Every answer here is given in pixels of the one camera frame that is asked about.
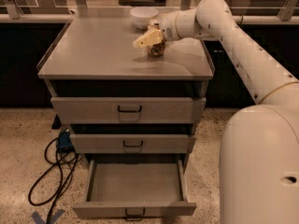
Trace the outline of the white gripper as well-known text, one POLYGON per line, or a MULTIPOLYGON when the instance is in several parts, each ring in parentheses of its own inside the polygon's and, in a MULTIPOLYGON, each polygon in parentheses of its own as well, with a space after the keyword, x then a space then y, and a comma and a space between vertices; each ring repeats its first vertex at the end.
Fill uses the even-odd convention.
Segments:
POLYGON ((136 49, 143 49, 150 46, 163 46, 164 39, 166 41, 178 40, 178 33, 176 28, 177 12, 163 14, 160 20, 150 20, 149 30, 143 35, 139 36, 134 42, 133 46, 136 49))

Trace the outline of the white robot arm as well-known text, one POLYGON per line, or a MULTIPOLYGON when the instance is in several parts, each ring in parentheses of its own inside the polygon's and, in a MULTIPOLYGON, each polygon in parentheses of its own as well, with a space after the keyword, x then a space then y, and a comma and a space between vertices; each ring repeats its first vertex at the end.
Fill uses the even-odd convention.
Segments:
POLYGON ((164 15, 137 48, 221 42, 254 104, 227 122, 220 148, 221 224, 299 224, 299 81, 235 22, 224 0, 164 15))

